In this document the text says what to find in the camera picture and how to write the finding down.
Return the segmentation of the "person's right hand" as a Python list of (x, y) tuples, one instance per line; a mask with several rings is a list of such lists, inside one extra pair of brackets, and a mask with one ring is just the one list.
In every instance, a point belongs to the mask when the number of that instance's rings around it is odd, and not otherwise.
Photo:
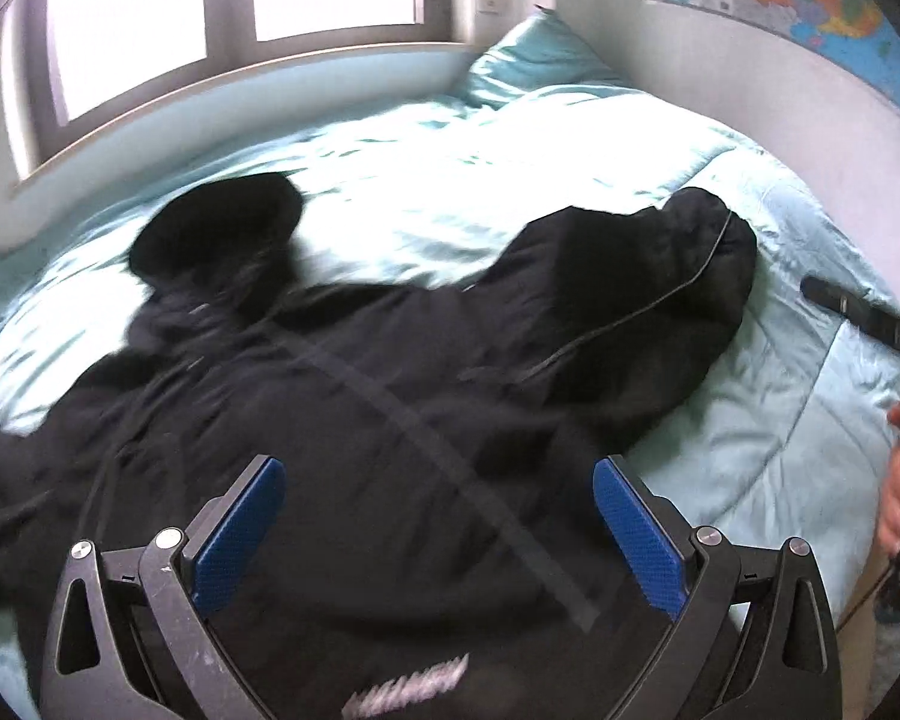
[(888, 422), (899, 431), (881, 485), (877, 540), (888, 557), (900, 551), (900, 403), (888, 411)]

